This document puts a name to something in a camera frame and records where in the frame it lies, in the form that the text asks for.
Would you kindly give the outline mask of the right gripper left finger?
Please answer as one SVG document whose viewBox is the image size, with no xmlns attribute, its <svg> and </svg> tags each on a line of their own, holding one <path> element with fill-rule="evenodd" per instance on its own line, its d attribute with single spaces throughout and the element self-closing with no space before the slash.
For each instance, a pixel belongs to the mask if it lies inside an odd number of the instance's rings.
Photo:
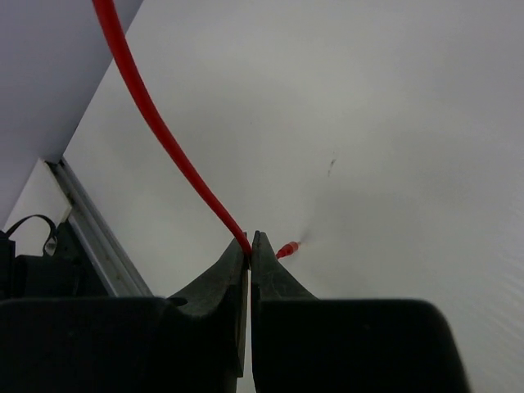
<svg viewBox="0 0 524 393">
<path fill-rule="evenodd" d="M 76 278 L 51 262 L 26 293 L 31 267 L 1 240 L 4 392 L 234 392 L 244 373 L 247 266 L 232 241 L 170 297 L 53 296 Z"/>
</svg>

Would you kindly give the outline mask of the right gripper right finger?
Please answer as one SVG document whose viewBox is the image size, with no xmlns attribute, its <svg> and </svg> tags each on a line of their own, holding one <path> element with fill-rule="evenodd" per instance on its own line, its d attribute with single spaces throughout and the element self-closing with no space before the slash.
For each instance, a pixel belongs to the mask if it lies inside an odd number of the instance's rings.
<svg viewBox="0 0 524 393">
<path fill-rule="evenodd" d="M 321 300 L 277 260 L 251 256 L 251 353 L 258 392 L 467 392 L 445 316 L 410 299 Z"/>
</svg>

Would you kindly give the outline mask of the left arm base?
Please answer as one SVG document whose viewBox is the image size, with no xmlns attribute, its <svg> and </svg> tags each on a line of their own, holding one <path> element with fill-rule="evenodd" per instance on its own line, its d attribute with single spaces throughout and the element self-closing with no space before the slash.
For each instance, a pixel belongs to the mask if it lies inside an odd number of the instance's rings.
<svg viewBox="0 0 524 393">
<path fill-rule="evenodd" d="M 49 227 L 41 256 L 17 255 L 11 238 L 26 221 Z M 70 224 L 54 224 L 45 215 L 29 215 L 1 232 L 1 299 L 110 296 Z"/>
</svg>

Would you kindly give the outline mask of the aluminium rail frame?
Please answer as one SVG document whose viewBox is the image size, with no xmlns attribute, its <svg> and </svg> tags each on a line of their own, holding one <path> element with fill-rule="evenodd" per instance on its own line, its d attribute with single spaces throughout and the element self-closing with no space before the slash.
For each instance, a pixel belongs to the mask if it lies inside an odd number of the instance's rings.
<svg viewBox="0 0 524 393">
<path fill-rule="evenodd" d="M 67 221 L 108 293 L 118 297 L 151 296 L 150 288 L 66 160 L 47 166 L 70 203 Z"/>
</svg>

